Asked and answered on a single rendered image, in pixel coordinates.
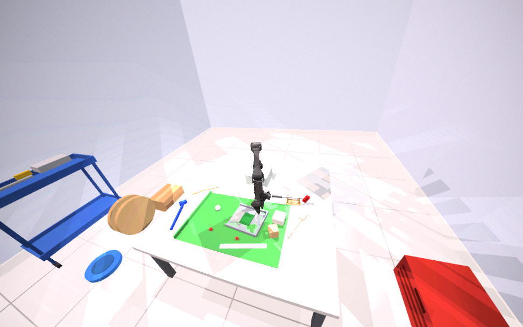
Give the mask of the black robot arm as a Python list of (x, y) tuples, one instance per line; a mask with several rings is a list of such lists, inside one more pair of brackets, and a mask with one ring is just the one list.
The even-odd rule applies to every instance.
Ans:
[[(263, 164), (261, 160), (259, 160), (259, 153), (262, 150), (261, 147), (262, 144), (260, 142), (252, 142), (250, 144), (251, 151), (253, 152), (253, 174), (252, 174), (252, 183), (254, 183), (254, 192), (256, 194), (260, 194), (263, 191), (263, 185), (262, 182), (264, 182), (264, 174), (261, 169), (263, 169)], [(263, 178), (263, 180), (262, 180)], [(254, 179), (254, 181), (253, 181)], [(269, 191), (262, 192), (261, 194), (261, 200), (267, 199), (270, 200), (271, 194)]]

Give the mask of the green flat mat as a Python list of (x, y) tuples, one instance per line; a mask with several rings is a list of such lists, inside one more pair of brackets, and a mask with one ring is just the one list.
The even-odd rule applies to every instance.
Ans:
[[(236, 212), (240, 203), (251, 206), (253, 201), (256, 200), (211, 193), (189, 223), (178, 234), (176, 240), (278, 268), (291, 208), (290, 205), (264, 202), (263, 210), (268, 211), (268, 215), (256, 237), (224, 225)], [(220, 206), (219, 211), (215, 210), (217, 205)], [(275, 211), (285, 212), (286, 219), (284, 225), (277, 224), (279, 237), (270, 239), (268, 225), (275, 224), (272, 222)], [(209, 231), (209, 228), (213, 228), (213, 230)], [(238, 240), (235, 237), (238, 237)], [(220, 244), (267, 244), (267, 247), (219, 248)]]

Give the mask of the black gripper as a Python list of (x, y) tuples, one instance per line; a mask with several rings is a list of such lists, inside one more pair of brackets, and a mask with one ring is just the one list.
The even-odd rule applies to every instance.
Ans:
[[(262, 192), (264, 192), (264, 191), (262, 191)], [(261, 192), (260, 194), (256, 194), (256, 193), (254, 192), (254, 194), (255, 194), (255, 200), (256, 200), (256, 201), (253, 201), (253, 202), (251, 203), (251, 206), (255, 209), (255, 211), (257, 212), (258, 215), (260, 215), (260, 207), (261, 207), (261, 209), (263, 210), (263, 208), (264, 208), (264, 202), (265, 202), (265, 200), (266, 200), (266, 199), (261, 200), (262, 192)]]

